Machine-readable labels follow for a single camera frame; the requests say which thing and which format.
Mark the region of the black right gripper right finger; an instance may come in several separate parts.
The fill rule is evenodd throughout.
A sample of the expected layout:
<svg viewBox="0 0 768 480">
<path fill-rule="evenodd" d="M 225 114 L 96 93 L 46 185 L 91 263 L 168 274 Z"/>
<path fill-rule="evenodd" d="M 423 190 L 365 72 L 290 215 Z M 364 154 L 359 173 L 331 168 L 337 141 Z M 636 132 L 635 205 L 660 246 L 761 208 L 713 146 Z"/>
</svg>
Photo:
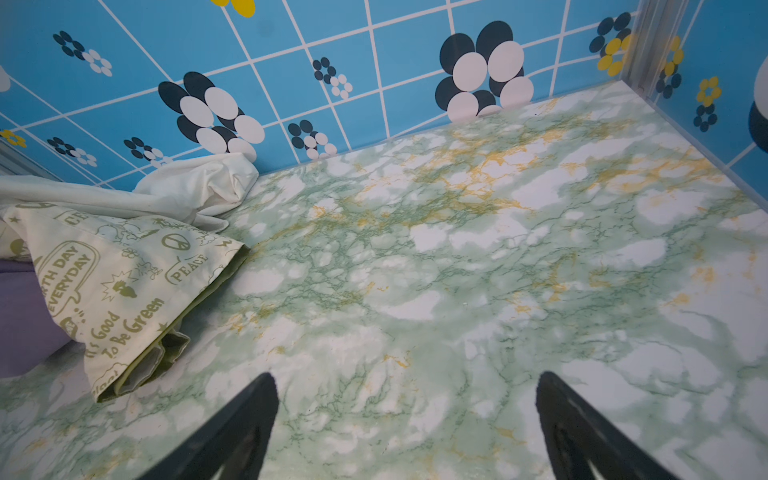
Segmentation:
<svg viewBox="0 0 768 480">
<path fill-rule="evenodd" d="M 557 479 L 674 479 L 564 380 L 545 371 L 536 408 Z"/>
</svg>

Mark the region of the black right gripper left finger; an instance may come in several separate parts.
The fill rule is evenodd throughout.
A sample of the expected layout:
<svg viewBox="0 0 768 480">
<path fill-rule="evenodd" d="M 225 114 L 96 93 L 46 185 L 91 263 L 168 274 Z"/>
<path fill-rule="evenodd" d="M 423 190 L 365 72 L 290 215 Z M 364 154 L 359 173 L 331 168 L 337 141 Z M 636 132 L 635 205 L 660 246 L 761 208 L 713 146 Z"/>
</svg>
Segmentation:
<svg viewBox="0 0 768 480">
<path fill-rule="evenodd" d="M 257 479 L 279 407 L 264 372 L 156 465 L 144 479 Z"/>
</svg>

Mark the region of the purple shirt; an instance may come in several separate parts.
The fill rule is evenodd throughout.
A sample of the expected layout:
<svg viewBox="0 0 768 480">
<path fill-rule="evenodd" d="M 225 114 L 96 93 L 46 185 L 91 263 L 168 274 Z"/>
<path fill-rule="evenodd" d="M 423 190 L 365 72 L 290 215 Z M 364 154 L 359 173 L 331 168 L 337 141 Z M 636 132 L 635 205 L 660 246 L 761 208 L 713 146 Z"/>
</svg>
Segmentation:
<svg viewBox="0 0 768 480">
<path fill-rule="evenodd" d="M 72 339 L 53 321 L 32 263 L 1 261 L 1 378 L 21 376 Z"/>
</svg>

